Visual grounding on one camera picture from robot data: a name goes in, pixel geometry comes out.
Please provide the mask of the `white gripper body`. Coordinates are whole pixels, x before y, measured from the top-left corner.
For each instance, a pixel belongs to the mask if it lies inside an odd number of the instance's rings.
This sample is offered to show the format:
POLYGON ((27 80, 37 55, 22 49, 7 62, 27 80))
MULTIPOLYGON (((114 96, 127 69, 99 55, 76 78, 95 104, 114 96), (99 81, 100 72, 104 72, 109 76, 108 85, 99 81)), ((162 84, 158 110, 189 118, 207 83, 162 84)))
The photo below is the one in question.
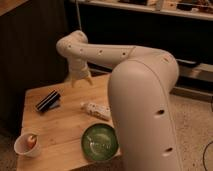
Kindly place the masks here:
POLYGON ((80 80, 88 77, 90 71, 88 67, 83 68, 69 68, 69 79, 70 80, 80 80))

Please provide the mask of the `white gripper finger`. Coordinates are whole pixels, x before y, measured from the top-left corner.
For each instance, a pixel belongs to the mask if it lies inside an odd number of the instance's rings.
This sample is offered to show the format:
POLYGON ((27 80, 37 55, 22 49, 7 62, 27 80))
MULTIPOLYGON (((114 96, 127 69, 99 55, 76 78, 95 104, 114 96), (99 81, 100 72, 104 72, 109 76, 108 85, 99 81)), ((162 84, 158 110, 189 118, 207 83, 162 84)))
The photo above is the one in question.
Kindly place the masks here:
POLYGON ((73 79, 73 78, 71 78, 71 86, 72 87, 75 87, 75 83, 77 82, 77 80, 76 79, 73 79))
POLYGON ((90 85, 93 85, 93 81, 92 81, 92 77, 91 76, 87 76, 85 78, 85 80, 90 84, 90 85))

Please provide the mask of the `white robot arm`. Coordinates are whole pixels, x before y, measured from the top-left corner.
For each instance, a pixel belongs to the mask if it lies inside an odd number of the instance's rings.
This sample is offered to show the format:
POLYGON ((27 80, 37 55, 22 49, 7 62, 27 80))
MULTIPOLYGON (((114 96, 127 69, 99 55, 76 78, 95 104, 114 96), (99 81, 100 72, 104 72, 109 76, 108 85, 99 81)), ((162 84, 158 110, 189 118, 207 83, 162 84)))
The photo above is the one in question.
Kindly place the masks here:
POLYGON ((71 80, 90 80, 88 65, 110 68, 108 102, 126 171, 183 171, 169 93, 179 68, 169 52, 136 45, 90 44, 80 30, 59 39, 71 80))

